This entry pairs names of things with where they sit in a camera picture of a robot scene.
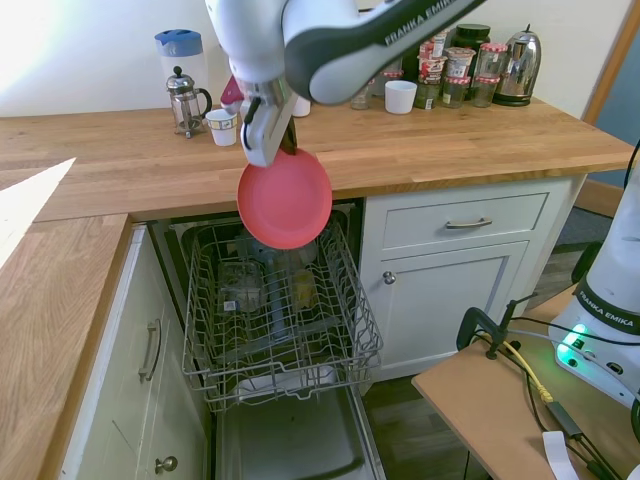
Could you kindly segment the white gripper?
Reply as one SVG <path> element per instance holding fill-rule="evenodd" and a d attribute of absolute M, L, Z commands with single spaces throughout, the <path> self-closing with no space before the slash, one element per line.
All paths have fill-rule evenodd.
<path fill-rule="evenodd" d="M 260 97 L 250 101 L 241 128 L 241 141 L 251 165 L 270 167 L 279 150 L 296 154 L 298 142 L 292 117 L 295 104 L 296 94 L 283 105 L 268 105 Z"/>

